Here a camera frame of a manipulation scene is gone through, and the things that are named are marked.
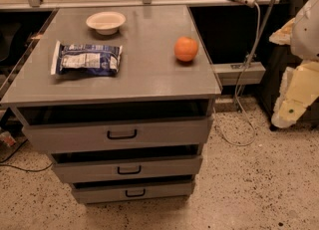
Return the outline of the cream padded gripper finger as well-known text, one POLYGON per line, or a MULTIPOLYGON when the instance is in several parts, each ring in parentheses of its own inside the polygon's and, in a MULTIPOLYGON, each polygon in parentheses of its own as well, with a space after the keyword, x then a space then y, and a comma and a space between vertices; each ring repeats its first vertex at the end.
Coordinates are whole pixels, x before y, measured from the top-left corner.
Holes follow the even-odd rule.
POLYGON ((319 63, 302 62, 296 69, 287 67, 282 76, 271 123, 279 128, 296 124, 318 98, 319 63))
POLYGON ((280 29, 272 33, 271 36, 269 37, 269 41, 277 45, 290 45, 294 23, 295 23, 295 19, 292 18, 280 29))

